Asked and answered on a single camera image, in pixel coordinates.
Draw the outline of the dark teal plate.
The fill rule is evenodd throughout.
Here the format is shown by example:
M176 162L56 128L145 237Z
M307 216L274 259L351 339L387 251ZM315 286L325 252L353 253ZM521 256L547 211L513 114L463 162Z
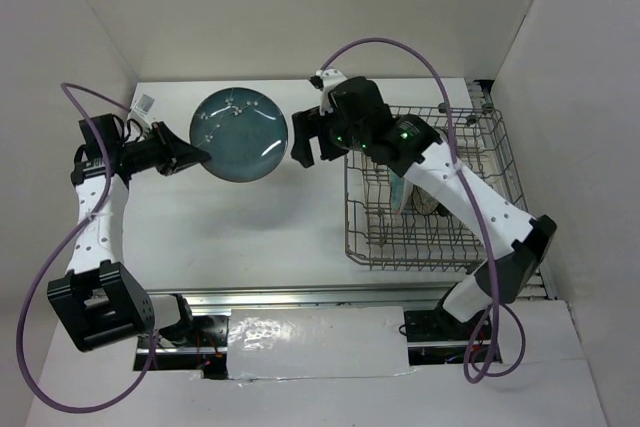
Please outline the dark teal plate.
M206 97L195 110L190 143L210 154L204 168L234 183L259 180L282 162L288 127L280 107L267 95L230 87Z

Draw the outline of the red teal floral plate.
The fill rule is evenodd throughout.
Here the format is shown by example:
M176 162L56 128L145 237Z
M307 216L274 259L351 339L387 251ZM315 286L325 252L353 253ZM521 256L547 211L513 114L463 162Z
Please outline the red teal floral plate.
M401 214L406 204L411 197L411 192L413 190L413 184L399 177L395 172L390 171L390 206L391 212L393 214L399 215Z

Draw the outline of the patterned plate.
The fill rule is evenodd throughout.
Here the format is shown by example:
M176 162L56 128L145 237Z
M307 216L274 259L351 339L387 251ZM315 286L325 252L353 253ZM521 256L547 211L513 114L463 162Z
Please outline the patterned plate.
M414 209L421 215L431 215L437 210L439 201L424 189L414 186L411 193L411 202Z

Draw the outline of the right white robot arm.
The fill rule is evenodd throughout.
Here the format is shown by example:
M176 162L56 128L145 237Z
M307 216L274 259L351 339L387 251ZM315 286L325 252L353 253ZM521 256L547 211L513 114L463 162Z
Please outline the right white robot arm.
M295 161L313 166L311 139L324 161L360 151L434 197L484 246L486 261L440 301L440 334L460 338L479 312L512 303L543 261L556 223L521 210L476 175L455 153L452 133L441 134L417 115L393 113L375 82L335 69L309 81L320 102L292 116Z

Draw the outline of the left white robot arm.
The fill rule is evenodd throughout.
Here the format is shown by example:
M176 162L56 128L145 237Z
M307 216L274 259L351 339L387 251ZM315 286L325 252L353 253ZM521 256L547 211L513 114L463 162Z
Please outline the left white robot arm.
M156 299L126 268L124 210L129 184L154 169L171 176L210 160L210 155L154 122L139 140L127 138L113 114L82 120L84 138L74 157L71 183L82 228L63 277L49 282L47 298L82 352L158 331L176 346L196 337L197 321L180 294Z

